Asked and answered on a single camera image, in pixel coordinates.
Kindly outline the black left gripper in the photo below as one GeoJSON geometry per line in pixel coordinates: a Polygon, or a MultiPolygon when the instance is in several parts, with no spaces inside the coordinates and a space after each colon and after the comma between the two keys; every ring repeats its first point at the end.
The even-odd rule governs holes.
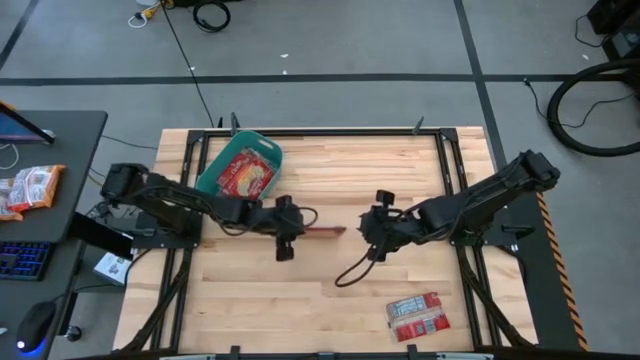
{"type": "MultiPolygon", "coordinates": [[[[286,226],[299,231],[306,230],[313,225],[312,220],[306,220],[303,213],[313,212],[312,208],[301,207],[293,202],[289,195],[276,199],[276,207],[253,206],[246,211],[245,230],[262,235],[277,233],[277,220],[286,226]]],[[[293,243],[298,237],[306,236],[309,231],[301,233],[280,232],[276,235],[276,260],[288,261],[294,259],[293,243]]]]}

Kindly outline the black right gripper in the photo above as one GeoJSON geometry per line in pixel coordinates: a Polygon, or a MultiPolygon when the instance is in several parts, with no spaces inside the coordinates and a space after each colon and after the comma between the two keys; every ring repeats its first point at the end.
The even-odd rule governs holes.
{"type": "Polygon", "coordinates": [[[369,245],[368,260],[383,261],[385,246],[425,243],[425,223],[418,212],[393,208],[395,194],[386,190],[378,190],[375,200],[376,204],[360,216],[360,233],[369,245]],[[383,229],[364,229],[379,223],[384,223],[383,229]]]}

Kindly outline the teal plastic basket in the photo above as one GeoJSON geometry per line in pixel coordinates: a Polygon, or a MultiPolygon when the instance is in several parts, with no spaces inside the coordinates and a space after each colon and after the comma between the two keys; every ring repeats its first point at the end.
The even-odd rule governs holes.
{"type": "Polygon", "coordinates": [[[280,178],[283,152],[280,146],[275,142],[254,131],[241,131],[234,135],[198,178],[196,181],[196,188],[202,192],[207,192],[213,195],[227,196],[218,193],[219,187],[217,185],[217,178],[231,162],[233,157],[245,147],[251,147],[264,152],[278,165],[278,169],[275,171],[273,179],[258,198],[260,200],[264,199],[275,187],[275,184],[280,178]]]}

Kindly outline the black hazard-striped side panel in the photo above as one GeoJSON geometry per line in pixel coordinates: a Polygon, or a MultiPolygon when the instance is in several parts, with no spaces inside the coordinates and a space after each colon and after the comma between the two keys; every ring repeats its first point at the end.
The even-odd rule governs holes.
{"type": "Polygon", "coordinates": [[[519,241],[517,257],[485,250],[494,299],[522,337],[541,348],[587,351],[579,316],[551,217],[541,194],[508,206],[509,221],[534,232],[519,241]]]}

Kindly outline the small white box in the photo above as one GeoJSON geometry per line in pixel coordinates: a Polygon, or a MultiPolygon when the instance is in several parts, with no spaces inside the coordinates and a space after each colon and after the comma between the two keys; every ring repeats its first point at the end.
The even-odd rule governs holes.
{"type": "Polygon", "coordinates": [[[124,286],[131,261],[105,253],[93,267],[93,272],[118,286],[124,286]]]}

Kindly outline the black rectangular box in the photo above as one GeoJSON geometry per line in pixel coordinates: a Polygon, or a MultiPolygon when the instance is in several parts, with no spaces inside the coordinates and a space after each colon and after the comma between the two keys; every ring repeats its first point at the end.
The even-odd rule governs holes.
{"type": "Polygon", "coordinates": [[[132,239],[129,236],[78,212],[72,217],[68,235],[70,238],[80,239],[120,258],[133,259],[132,239]]]}

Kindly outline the black desk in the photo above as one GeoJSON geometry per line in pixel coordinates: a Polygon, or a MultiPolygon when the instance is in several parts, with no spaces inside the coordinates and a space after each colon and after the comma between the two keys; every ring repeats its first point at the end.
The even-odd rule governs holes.
{"type": "Polygon", "coordinates": [[[15,169],[0,171],[0,178],[14,176],[31,166],[62,164],[54,204],[50,208],[28,211],[22,221],[0,222],[0,241],[43,242],[55,245],[41,281],[0,279],[0,360],[46,360],[64,317],[68,292],[75,285],[84,244],[67,232],[76,214],[86,176],[102,135],[107,114],[104,111],[26,111],[20,114],[40,128],[53,131],[52,145],[18,146],[20,160],[15,169]],[[56,300],[56,313],[45,341],[36,351],[24,355],[16,348],[16,330],[25,314],[36,303],[56,300]]]}

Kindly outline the orange white snack bag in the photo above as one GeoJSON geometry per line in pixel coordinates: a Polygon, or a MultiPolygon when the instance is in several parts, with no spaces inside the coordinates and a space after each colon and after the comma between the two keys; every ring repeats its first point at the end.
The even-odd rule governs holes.
{"type": "Polygon", "coordinates": [[[9,195],[12,190],[12,179],[0,179],[0,221],[22,221],[20,213],[9,209],[9,195]]]}
{"type": "Polygon", "coordinates": [[[53,205],[64,165],[34,166],[20,170],[13,178],[8,195],[8,209],[22,213],[53,205]]]}

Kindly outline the backlit black keyboard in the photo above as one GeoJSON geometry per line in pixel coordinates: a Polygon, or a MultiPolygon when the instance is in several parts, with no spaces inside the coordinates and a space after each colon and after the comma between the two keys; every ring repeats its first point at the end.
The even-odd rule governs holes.
{"type": "Polygon", "coordinates": [[[0,241],[0,279],[42,280],[53,252],[49,242],[0,241]]]}

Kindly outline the black computer mouse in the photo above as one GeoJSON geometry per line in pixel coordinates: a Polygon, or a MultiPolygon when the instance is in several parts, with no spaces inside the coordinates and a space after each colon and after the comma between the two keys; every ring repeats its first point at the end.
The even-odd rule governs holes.
{"type": "Polygon", "coordinates": [[[56,312],[52,301],[33,305],[24,316],[16,333],[16,348],[22,354],[37,350],[46,338],[56,312]]]}

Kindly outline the tilted monitor screen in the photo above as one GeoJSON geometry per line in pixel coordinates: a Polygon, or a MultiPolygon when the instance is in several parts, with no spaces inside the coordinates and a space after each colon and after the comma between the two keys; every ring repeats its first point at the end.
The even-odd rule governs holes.
{"type": "Polygon", "coordinates": [[[42,143],[52,145],[55,135],[32,124],[0,102],[0,144],[42,143]]]}

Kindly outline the black floor equipment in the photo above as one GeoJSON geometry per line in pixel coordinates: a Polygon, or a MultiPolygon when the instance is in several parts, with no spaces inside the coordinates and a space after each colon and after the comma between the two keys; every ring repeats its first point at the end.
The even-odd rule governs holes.
{"type": "Polygon", "coordinates": [[[587,19],[610,60],[640,58],[640,0],[597,0],[587,19]]]}

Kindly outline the black metal rig frame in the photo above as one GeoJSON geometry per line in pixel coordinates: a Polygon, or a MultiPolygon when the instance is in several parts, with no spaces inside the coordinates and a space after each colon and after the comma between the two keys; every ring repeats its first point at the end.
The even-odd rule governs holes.
{"type": "Polygon", "coordinates": [[[159,344],[184,353],[397,352],[387,325],[390,302],[437,292],[450,328],[420,337],[421,351],[505,344],[506,336],[463,283],[459,251],[447,242],[409,245],[379,265],[364,259],[358,232],[380,189],[405,209],[458,191],[493,173],[479,127],[272,128],[283,150],[274,196],[314,208],[336,239],[300,238],[279,262],[270,238],[230,238],[206,221],[191,258],[187,290],[169,307],[159,344]]]}

